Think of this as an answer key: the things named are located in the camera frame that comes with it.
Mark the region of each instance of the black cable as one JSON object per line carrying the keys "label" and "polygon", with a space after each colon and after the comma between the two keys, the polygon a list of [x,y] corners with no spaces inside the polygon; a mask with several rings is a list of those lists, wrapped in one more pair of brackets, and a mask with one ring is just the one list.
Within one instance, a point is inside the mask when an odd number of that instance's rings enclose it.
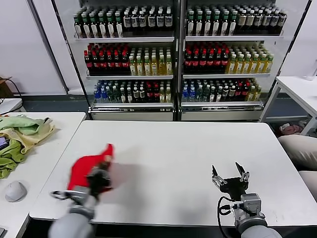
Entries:
{"label": "black cable", "polygon": [[221,205],[221,201],[222,201],[223,199],[226,199],[226,200],[229,201],[229,202],[234,202],[234,200],[232,200],[232,199],[230,199],[230,198],[227,198],[227,197],[225,197],[225,196],[222,196],[222,197],[219,199],[218,205],[217,205],[218,226],[219,226],[219,229],[220,229],[220,231],[221,231],[223,237],[224,237],[224,238],[228,238],[228,236],[224,233],[224,231],[223,231],[223,229],[222,229],[221,221],[220,221],[220,213],[222,213],[221,210],[220,210],[220,205]]}
{"label": "black cable", "polygon": [[[11,78],[12,78],[12,77],[10,77],[10,78],[3,78],[2,80],[10,81],[11,83],[13,83],[13,85],[15,86],[16,90],[18,91],[18,93],[19,93],[19,95],[20,95],[20,97],[21,97],[21,99],[22,99],[22,94],[21,94],[20,90],[18,89],[18,87],[16,86],[16,84],[11,80]],[[20,109],[20,108],[22,108],[22,107],[23,107],[23,100],[22,100],[22,105],[21,105],[20,107],[15,108],[15,109],[12,109],[11,111],[8,111],[8,112],[5,112],[5,113],[1,113],[0,116],[5,115],[5,114],[8,114],[8,113],[11,113],[11,112],[14,112],[14,111],[16,111],[16,110],[18,110],[18,109]]]}

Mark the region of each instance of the refrigerator shelf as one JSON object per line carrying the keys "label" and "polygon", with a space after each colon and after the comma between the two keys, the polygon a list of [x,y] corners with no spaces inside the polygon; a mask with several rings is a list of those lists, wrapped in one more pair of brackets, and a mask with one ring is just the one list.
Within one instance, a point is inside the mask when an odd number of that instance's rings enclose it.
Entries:
{"label": "refrigerator shelf", "polygon": [[173,75],[157,75],[157,76],[131,76],[131,75],[115,75],[115,76],[86,76],[88,80],[166,80],[173,79]]}
{"label": "refrigerator shelf", "polygon": [[184,79],[194,78],[267,78],[269,73],[239,73],[239,74],[184,74]]}
{"label": "refrigerator shelf", "polygon": [[278,41],[283,36],[186,36],[186,41]]}
{"label": "refrigerator shelf", "polygon": [[121,42],[173,42],[175,37],[115,37],[115,38],[75,38],[78,42],[88,43],[121,43]]}

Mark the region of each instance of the yellow drink bottle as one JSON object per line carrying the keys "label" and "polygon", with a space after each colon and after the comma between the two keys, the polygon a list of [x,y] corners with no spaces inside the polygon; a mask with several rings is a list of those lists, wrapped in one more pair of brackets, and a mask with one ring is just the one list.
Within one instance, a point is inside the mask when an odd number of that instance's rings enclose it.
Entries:
{"label": "yellow drink bottle", "polygon": [[248,73],[255,73],[258,66],[259,54],[254,54],[248,69]]}
{"label": "yellow drink bottle", "polygon": [[232,54],[231,55],[231,59],[230,61],[228,62],[228,65],[227,65],[227,68],[226,68],[226,71],[225,73],[227,74],[233,74],[233,71],[234,71],[234,67],[236,65],[236,59],[237,58],[237,55],[236,54]]}
{"label": "yellow drink bottle", "polygon": [[242,73],[248,73],[250,63],[251,63],[251,55],[247,54],[247,57],[242,64]]}
{"label": "yellow drink bottle", "polygon": [[240,54],[236,65],[234,66],[233,73],[241,73],[244,55]]}
{"label": "yellow drink bottle", "polygon": [[264,65],[263,73],[270,73],[271,72],[271,68],[273,65],[273,58],[274,58],[274,54],[268,55],[268,60],[266,61],[265,65]]}

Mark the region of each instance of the dark bottle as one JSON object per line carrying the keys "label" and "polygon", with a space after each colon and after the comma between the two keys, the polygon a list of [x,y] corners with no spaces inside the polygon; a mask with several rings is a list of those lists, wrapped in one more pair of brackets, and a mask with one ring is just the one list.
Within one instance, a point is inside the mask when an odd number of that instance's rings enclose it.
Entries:
{"label": "dark bottle", "polygon": [[263,22],[263,10],[259,10],[259,13],[255,15],[254,21],[253,21],[253,29],[252,34],[260,34],[261,33],[261,25]]}
{"label": "dark bottle", "polygon": [[207,62],[207,57],[206,57],[206,53],[207,53],[207,50],[204,49],[201,56],[200,56],[200,60],[199,60],[199,68],[200,69],[205,69],[206,67],[206,62]]}
{"label": "dark bottle", "polygon": [[93,53],[93,65],[94,65],[94,72],[95,74],[99,74],[100,73],[100,62],[98,59],[98,56],[96,54],[95,51],[92,52]]}
{"label": "dark bottle", "polygon": [[229,11],[224,11],[222,21],[221,21],[221,28],[220,28],[221,36],[225,36],[227,34],[228,18],[229,18]]}
{"label": "dark bottle", "polygon": [[107,62],[108,62],[108,70],[110,72],[113,72],[115,68],[114,68],[114,61],[110,51],[107,51]]}
{"label": "dark bottle", "polygon": [[192,70],[197,72],[199,63],[199,51],[196,50],[192,59]]}
{"label": "dark bottle", "polygon": [[131,25],[131,16],[129,14],[129,11],[124,12],[123,26],[125,31],[131,31],[132,25]]}
{"label": "dark bottle", "polygon": [[276,33],[276,27],[277,27],[278,20],[279,20],[279,11],[276,10],[275,13],[272,15],[272,20],[268,26],[268,33],[270,35],[274,35]]}
{"label": "dark bottle", "polygon": [[261,34],[267,35],[269,30],[269,24],[271,22],[272,15],[271,10],[267,11],[267,14],[263,17],[262,25],[261,25]]}
{"label": "dark bottle", "polygon": [[287,19],[287,12],[282,10],[282,12],[279,14],[279,19],[277,22],[275,35],[279,36],[281,34],[286,19]]}
{"label": "dark bottle", "polygon": [[216,36],[218,34],[219,30],[219,15],[220,11],[215,11],[214,12],[214,17],[213,17],[213,22],[212,22],[212,35]]}
{"label": "dark bottle", "polygon": [[99,52],[99,60],[100,60],[100,75],[104,75],[107,72],[107,62],[104,57],[103,51]]}
{"label": "dark bottle", "polygon": [[158,30],[159,31],[162,31],[163,28],[164,28],[164,15],[163,15],[163,11],[162,10],[158,11],[157,26],[158,26]]}
{"label": "dark bottle", "polygon": [[250,10],[249,14],[247,15],[246,25],[244,34],[249,35],[252,32],[253,29],[253,22],[254,22],[254,10]]}
{"label": "dark bottle", "polygon": [[242,83],[239,83],[237,88],[236,88],[236,93],[235,93],[235,100],[236,101],[241,101],[241,90],[242,90]]}
{"label": "dark bottle", "polygon": [[186,53],[186,56],[185,56],[184,70],[190,71],[191,67],[192,67],[192,52],[190,50],[188,50]]}
{"label": "dark bottle", "polygon": [[170,8],[167,8],[167,11],[166,11],[165,27],[167,31],[171,31],[173,27],[173,15],[171,14]]}
{"label": "dark bottle", "polygon": [[156,28],[156,16],[153,11],[150,11],[150,15],[148,16],[148,24],[149,30],[154,31]]}
{"label": "dark bottle", "polygon": [[197,19],[195,21],[195,26],[196,26],[196,36],[200,36],[201,32],[202,32],[202,27],[203,27],[203,11],[198,11],[197,14]]}
{"label": "dark bottle", "polygon": [[92,30],[92,38],[98,38],[100,34],[100,29],[98,29],[98,23],[95,19],[95,14],[90,13],[89,17],[90,17],[90,28]]}
{"label": "dark bottle", "polygon": [[139,11],[139,26],[141,31],[145,31],[147,27],[147,21],[143,11]]}
{"label": "dark bottle", "polygon": [[221,49],[218,49],[217,55],[213,61],[215,73],[221,73]]}
{"label": "dark bottle", "polygon": [[194,11],[189,11],[187,19],[187,35],[192,36],[194,32]]}
{"label": "dark bottle", "polygon": [[221,100],[222,100],[223,102],[227,101],[228,93],[229,93],[229,87],[228,87],[228,86],[225,86],[225,87],[223,88],[222,96],[221,96]]}
{"label": "dark bottle", "polygon": [[244,34],[244,28],[245,28],[245,24],[246,24],[246,20],[247,20],[247,15],[246,15],[247,11],[246,10],[242,10],[241,13],[238,15],[238,26],[236,29],[236,34],[237,35],[243,35]]}
{"label": "dark bottle", "polygon": [[105,23],[105,20],[104,20],[104,13],[103,12],[99,12],[98,13],[98,17],[99,17],[99,22],[98,22],[98,24],[99,24],[99,29],[100,29],[100,35],[99,35],[99,37],[101,37],[101,38],[107,38],[107,34],[106,34],[106,32],[107,32],[107,25],[106,25],[106,23]]}

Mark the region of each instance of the white table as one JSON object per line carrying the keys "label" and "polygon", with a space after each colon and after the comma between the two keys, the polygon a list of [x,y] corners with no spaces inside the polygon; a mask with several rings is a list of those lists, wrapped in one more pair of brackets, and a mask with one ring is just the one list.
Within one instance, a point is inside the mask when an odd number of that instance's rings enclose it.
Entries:
{"label": "white table", "polygon": [[0,114],[10,112],[10,111],[25,112],[24,107],[19,108],[21,105],[22,105],[21,98],[5,98],[3,102],[0,104]]}
{"label": "white table", "polygon": [[[20,114],[34,119],[50,117],[56,131],[28,151],[26,161],[18,165],[8,178],[0,179],[0,227],[7,230],[5,238],[23,234],[36,198],[78,126],[86,118],[85,113],[10,113],[11,116]],[[4,198],[4,191],[15,180],[22,182],[28,193],[22,201],[9,203]]]}
{"label": "white table", "polygon": [[[85,155],[115,146],[114,189],[101,196],[95,223],[217,226],[221,193],[211,181],[250,171],[270,226],[317,225],[317,204],[267,124],[84,121],[43,187],[30,216],[58,219],[71,201],[50,197],[66,189],[70,168]],[[233,215],[222,217],[233,226]]]}
{"label": "white table", "polygon": [[277,77],[276,85],[260,116],[260,122],[265,121],[281,89],[312,116],[311,120],[301,132],[301,135],[306,135],[310,129],[316,126],[317,122],[317,77],[315,77],[313,81],[308,81],[301,77]]}

